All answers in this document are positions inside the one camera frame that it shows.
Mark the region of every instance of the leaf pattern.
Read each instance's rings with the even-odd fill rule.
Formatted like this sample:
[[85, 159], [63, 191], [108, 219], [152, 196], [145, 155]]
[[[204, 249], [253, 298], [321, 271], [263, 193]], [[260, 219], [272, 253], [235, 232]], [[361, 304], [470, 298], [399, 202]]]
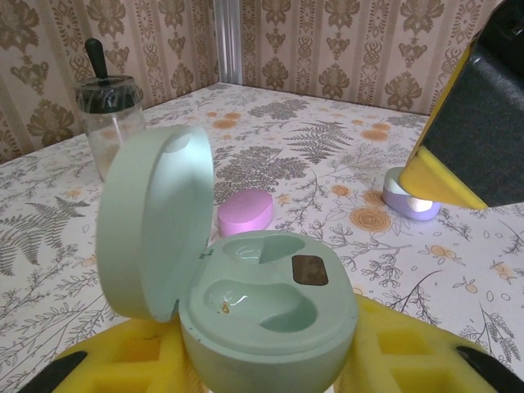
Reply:
[[[180, 7], [165, 9], [173, 23]], [[226, 84], [145, 113], [155, 126], [206, 129], [216, 205], [246, 188], [270, 192], [269, 229], [331, 247], [355, 292], [460, 334], [523, 375], [522, 206], [443, 206], [419, 223], [382, 200], [385, 172], [405, 164], [427, 117]], [[368, 130], [386, 138], [370, 140]], [[98, 281], [102, 188], [83, 135], [0, 165], [2, 392], [123, 320]], [[215, 226], [210, 238], [219, 238]]]

